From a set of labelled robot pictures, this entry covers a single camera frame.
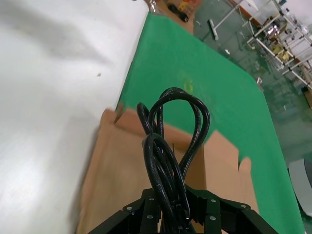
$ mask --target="white pole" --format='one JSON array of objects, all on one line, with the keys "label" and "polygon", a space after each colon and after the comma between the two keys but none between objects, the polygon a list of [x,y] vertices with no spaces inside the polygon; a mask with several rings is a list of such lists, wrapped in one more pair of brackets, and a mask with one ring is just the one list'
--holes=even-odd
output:
[{"label": "white pole", "polygon": [[279,16],[280,14],[275,16],[269,23],[267,23],[263,28],[261,28],[252,38],[250,38],[247,41],[247,44],[249,44],[254,39],[254,37],[257,37],[262,31],[264,31],[268,26],[270,26],[270,24],[273,23]]}]

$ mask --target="black metal bracket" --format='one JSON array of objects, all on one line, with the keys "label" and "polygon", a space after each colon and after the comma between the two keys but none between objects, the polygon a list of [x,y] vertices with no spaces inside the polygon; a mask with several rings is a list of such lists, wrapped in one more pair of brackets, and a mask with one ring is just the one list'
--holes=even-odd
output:
[{"label": "black metal bracket", "polygon": [[[204,234],[277,234],[277,232],[248,204],[226,200],[206,190],[187,186],[191,218],[204,226]],[[157,232],[161,218],[160,207],[153,189],[122,211],[118,211],[90,234],[152,234]]]}]

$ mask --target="black object on floor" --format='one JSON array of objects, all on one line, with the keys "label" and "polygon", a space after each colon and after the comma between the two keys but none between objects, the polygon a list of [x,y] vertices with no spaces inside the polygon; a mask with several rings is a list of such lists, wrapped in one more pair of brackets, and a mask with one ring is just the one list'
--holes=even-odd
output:
[{"label": "black object on floor", "polygon": [[174,4],[168,4],[168,9],[179,16],[183,22],[187,23],[189,21],[189,17],[184,12],[179,11]]}]

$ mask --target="cardboard flap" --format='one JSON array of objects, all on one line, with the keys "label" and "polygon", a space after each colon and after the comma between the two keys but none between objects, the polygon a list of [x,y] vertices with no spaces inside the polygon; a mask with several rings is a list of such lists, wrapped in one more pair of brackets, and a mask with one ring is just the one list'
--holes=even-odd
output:
[{"label": "cardboard flap", "polygon": [[224,164],[238,170],[238,149],[219,131],[214,131],[204,146],[207,157],[215,157]]},{"label": "cardboard flap", "polygon": [[245,157],[239,165],[240,181],[243,189],[243,198],[245,203],[251,206],[253,210],[259,213],[257,200],[254,193],[254,184],[251,176],[252,162],[249,157]]},{"label": "cardboard flap", "polygon": [[219,197],[246,203],[258,212],[252,162],[246,157],[238,167],[238,149],[214,131],[204,146],[206,187]]}]

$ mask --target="black power cable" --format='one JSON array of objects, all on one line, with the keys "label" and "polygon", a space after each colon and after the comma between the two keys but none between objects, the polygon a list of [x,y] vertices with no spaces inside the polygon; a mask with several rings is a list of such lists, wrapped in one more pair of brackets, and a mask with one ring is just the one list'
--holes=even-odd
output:
[{"label": "black power cable", "polygon": [[[180,164],[177,163],[173,151],[164,140],[163,128],[163,105],[177,99],[188,101],[195,116],[193,137]],[[143,103],[136,106],[136,111],[146,134],[143,144],[146,170],[163,213],[161,231],[190,232],[192,230],[190,207],[186,197],[184,179],[194,156],[208,133],[209,111],[201,100],[180,88],[165,90],[150,111]]]}]

